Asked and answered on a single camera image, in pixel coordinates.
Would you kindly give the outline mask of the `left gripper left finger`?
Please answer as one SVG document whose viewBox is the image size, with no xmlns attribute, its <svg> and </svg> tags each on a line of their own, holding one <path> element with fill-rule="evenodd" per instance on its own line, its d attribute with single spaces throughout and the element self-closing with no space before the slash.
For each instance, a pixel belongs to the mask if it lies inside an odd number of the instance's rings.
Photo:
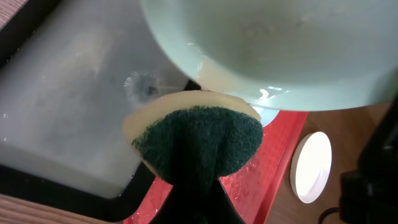
<svg viewBox="0 0 398 224">
<path fill-rule="evenodd" d="M 189 224 L 194 220 L 194 203 L 181 187 L 173 186 L 150 224 Z"/>
</svg>

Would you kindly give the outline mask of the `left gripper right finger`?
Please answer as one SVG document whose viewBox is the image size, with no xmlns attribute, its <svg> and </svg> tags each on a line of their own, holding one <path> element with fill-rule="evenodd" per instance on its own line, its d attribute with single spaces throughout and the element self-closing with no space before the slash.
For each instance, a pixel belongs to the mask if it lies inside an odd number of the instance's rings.
<svg viewBox="0 0 398 224">
<path fill-rule="evenodd" d="M 208 221 L 214 224 L 244 224 L 220 180 L 213 182 L 208 195 Z"/>
</svg>

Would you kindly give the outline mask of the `green yellow sponge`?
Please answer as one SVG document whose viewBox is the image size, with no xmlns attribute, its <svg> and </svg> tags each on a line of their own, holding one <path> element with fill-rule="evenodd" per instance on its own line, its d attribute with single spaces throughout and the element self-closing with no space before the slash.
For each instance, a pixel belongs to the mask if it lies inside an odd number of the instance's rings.
<svg viewBox="0 0 398 224">
<path fill-rule="evenodd" d="M 212 91 L 165 95 L 123 121 L 123 133 L 152 173 L 190 194 L 206 194 L 262 144 L 261 117 L 244 100 Z"/>
</svg>

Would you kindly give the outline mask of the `white plate front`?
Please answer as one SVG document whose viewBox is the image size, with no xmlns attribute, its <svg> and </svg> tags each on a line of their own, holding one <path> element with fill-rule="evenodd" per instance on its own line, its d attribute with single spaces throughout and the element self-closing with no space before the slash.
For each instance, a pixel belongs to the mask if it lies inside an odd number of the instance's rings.
<svg viewBox="0 0 398 224">
<path fill-rule="evenodd" d="M 303 203 L 312 203 L 322 194 L 332 162 L 331 143 L 321 131 L 306 135 L 298 144 L 290 165 L 290 185 Z"/>
</svg>

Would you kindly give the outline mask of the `light blue plate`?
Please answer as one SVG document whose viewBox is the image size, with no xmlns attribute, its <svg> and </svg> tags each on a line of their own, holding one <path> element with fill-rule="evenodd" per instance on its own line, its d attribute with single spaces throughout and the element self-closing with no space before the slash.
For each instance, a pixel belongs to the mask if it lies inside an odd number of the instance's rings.
<svg viewBox="0 0 398 224">
<path fill-rule="evenodd" d="M 262 127 L 265 127 L 268 124 L 270 124 L 279 114 L 279 110 L 265 108 L 263 106 L 258 106 L 258 105 L 251 105 L 251 106 L 261 117 Z"/>
<path fill-rule="evenodd" d="M 325 111 L 397 93 L 397 0 L 145 0 L 168 58 L 203 88 Z"/>
</svg>

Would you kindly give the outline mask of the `light blue plate top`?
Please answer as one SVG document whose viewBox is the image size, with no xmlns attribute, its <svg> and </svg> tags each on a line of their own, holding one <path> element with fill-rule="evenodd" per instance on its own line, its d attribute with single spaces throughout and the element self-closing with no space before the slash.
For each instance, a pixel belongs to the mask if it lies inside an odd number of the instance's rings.
<svg viewBox="0 0 398 224">
<path fill-rule="evenodd" d="M 258 105 L 251 105 L 251 106 L 261 117 L 262 127 L 265 127 L 268 124 L 270 124 L 279 114 L 279 110 L 265 108 L 263 106 L 258 106 Z"/>
</svg>

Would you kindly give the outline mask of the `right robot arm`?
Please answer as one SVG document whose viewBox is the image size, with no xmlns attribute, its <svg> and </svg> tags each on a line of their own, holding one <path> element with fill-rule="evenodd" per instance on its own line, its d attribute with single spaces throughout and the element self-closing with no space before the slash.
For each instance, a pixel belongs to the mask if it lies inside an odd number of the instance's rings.
<svg viewBox="0 0 398 224">
<path fill-rule="evenodd" d="M 397 224 L 397 100 L 358 158 L 341 175 L 340 219 L 346 223 Z"/>
</svg>

